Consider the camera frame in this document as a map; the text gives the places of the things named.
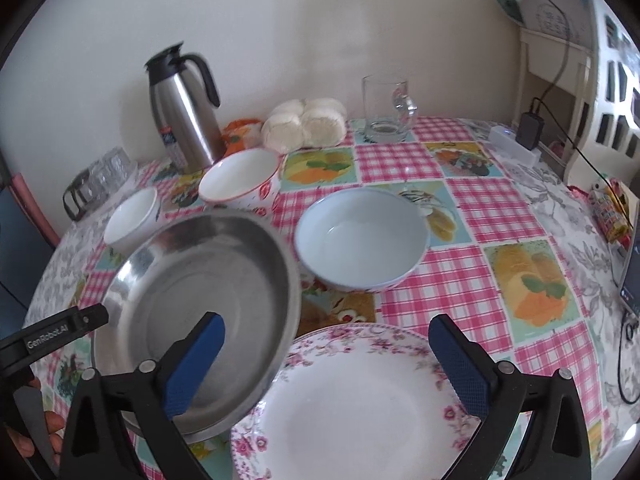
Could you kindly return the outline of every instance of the human hand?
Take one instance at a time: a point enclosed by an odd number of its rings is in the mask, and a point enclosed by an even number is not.
[[[35,378],[33,381],[29,383],[29,386],[33,386],[34,388],[40,389],[40,380],[39,378]],[[56,434],[56,431],[61,430],[65,427],[65,419],[59,416],[54,412],[44,412],[44,420],[47,423],[47,431],[49,431],[49,440],[51,441],[51,447],[53,448],[54,460],[56,464],[60,465],[60,453],[62,452],[62,437]],[[33,442],[30,438],[27,438],[17,431],[12,430],[11,428],[6,428],[7,433],[11,437],[11,440],[14,441],[14,446],[20,452],[20,455],[24,458],[28,458],[33,456],[35,452],[35,448],[33,446]]]

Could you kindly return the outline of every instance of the stainless steel thermos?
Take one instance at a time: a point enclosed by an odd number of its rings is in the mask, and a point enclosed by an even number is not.
[[[162,142],[176,168],[193,173],[224,155],[226,146],[213,107],[220,97],[209,67],[198,54],[180,54],[182,43],[164,49],[146,62],[151,111]],[[187,66],[193,62],[204,88]]]

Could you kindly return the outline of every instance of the thermos handle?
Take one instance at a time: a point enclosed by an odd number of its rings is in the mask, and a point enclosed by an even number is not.
[[[207,91],[207,97],[211,104],[213,104],[216,108],[220,106],[220,96],[218,95],[218,90],[216,90],[216,84],[213,82],[213,76],[211,75],[211,70],[209,70],[209,65],[204,61],[198,54],[184,54],[180,56],[180,62],[183,61],[193,61],[200,73],[202,74],[202,80],[204,81],[204,88]]]

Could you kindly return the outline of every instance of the tablecloth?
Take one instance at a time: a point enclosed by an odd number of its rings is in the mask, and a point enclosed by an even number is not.
[[[364,122],[351,121],[340,146],[290,154],[273,210],[257,213],[291,242],[303,211],[337,189],[378,186],[417,203],[432,243],[416,271],[380,294],[344,294],[301,269],[298,333],[377,321],[426,334],[429,320],[446,312],[496,360],[511,360],[526,373],[572,371],[595,466],[640,418],[640,403],[627,406],[618,393],[622,307],[609,251],[587,207],[544,163],[526,168],[487,142],[494,124],[421,117],[405,142],[373,144],[362,134]],[[205,209],[197,193],[201,176],[181,176],[168,161],[155,161],[140,169],[137,186],[155,186],[163,214],[177,219]],[[65,234],[26,325],[101,300],[122,262],[102,241],[112,211],[94,214]],[[91,344],[86,336],[34,364],[46,409],[68,413],[82,370],[91,364]],[[640,391],[639,357],[640,345],[623,343],[627,397]],[[507,473],[526,422],[520,419],[493,478]],[[131,436],[145,471],[161,478],[144,440]],[[212,478],[223,480],[232,474],[233,445],[222,434],[191,449]]]

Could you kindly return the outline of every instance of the stainless steel bowl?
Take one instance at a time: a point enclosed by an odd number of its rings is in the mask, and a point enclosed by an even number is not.
[[[157,233],[122,264],[103,299],[109,323],[95,333],[103,375],[158,360],[207,311],[226,326],[220,354],[174,423],[187,443],[228,430],[262,398],[300,320],[300,277],[289,248],[257,216],[213,210]],[[132,413],[127,425],[140,434]]]

